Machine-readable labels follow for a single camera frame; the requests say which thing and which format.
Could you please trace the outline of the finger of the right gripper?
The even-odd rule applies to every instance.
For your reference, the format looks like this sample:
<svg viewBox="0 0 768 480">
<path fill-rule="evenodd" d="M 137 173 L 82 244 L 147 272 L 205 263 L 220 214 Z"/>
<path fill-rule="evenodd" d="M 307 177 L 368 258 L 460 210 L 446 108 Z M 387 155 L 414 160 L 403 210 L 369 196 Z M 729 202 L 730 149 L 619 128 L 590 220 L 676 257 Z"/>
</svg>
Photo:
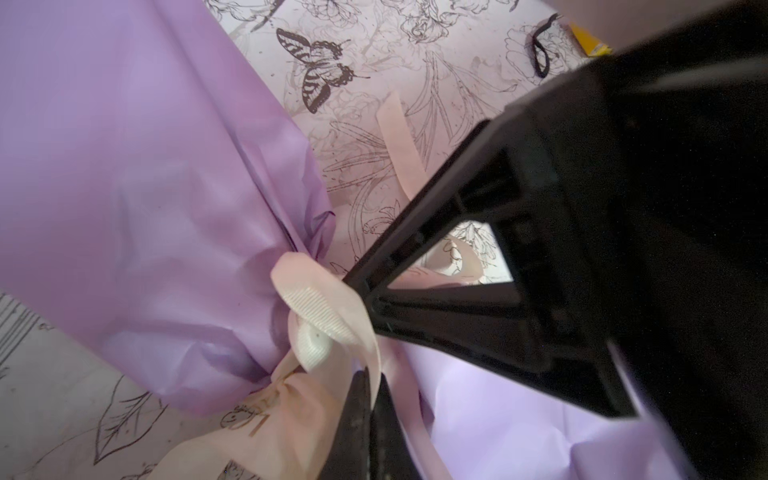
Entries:
<svg viewBox="0 0 768 480">
<path fill-rule="evenodd" d="M 511 280 L 396 279 L 454 227 L 488 225 Z M 379 334 L 426 346 L 605 417 L 632 417 L 598 288 L 550 150 L 522 118 L 483 121 L 346 275 Z"/>
</svg>

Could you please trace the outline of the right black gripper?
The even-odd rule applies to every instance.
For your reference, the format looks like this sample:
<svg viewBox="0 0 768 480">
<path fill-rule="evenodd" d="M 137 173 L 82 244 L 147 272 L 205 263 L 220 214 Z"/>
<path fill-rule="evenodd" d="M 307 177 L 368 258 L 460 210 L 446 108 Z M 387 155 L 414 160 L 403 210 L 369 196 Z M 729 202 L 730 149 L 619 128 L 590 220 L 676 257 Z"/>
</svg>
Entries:
<svg viewBox="0 0 768 480">
<path fill-rule="evenodd" d="M 767 475 L 767 5 L 731 1 L 518 103 L 620 370 L 686 477 Z"/>
</svg>

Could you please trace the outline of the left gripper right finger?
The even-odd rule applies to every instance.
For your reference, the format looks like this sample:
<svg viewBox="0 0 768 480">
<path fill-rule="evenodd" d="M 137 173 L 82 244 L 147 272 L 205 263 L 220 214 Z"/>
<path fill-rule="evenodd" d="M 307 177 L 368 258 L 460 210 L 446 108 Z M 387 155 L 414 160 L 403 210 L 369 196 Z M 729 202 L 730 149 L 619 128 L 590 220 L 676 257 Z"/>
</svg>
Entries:
<svg viewBox="0 0 768 480">
<path fill-rule="evenodd" d="M 389 384 L 381 376 L 376 402 L 370 414 L 370 478 L 374 480 L 421 480 L 397 416 Z"/>
</svg>

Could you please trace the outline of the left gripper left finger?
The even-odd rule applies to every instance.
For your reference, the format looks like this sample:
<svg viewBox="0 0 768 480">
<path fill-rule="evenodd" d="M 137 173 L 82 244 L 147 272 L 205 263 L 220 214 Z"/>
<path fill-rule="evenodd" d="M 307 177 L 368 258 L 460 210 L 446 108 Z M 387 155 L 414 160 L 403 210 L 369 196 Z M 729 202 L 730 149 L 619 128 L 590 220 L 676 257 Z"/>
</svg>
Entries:
<svg viewBox="0 0 768 480">
<path fill-rule="evenodd" d="M 339 418 L 331 450 L 319 480 L 367 480 L 370 476 L 370 380 L 356 372 Z"/>
</svg>

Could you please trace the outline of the cream ribbon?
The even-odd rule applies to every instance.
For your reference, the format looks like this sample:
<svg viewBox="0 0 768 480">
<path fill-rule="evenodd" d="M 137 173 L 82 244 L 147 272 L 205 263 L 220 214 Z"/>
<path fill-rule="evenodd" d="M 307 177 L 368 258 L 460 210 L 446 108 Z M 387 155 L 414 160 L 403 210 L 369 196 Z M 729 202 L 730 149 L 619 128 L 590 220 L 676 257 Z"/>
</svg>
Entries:
<svg viewBox="0 0 768 480">
<path fill-rule="evenodd" d="M 214 479 L 235 465 L 261 479 L 317 479 L 352 377 L 367 369 L 371 412 L 384 375 L 421 477 L 448 478 L 424 424 L 411 366 L 398 345 L 375 337 L 359 296 L 299 253 L 283 255 L 271 279 L 290 310 L 290 347 L 268 386 L 243 401 L 250 417 L 181 443 L 153 477 Z"/>
</svg>

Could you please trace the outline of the purple pink wrapping paper sheet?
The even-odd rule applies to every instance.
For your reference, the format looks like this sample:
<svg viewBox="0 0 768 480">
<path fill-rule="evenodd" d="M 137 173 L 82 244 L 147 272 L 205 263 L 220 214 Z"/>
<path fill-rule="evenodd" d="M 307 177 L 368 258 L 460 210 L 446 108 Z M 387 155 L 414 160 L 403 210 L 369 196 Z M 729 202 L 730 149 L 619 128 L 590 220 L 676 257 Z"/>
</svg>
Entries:
<svg viewBox="0 0 768 480">
<path fill-rule="evenodd" d="M 5 1 L 1 475 L 156 479 L 290 347 L 271 270 L 347 273 L 535 89 L 553 1 Z"/>
</svg>

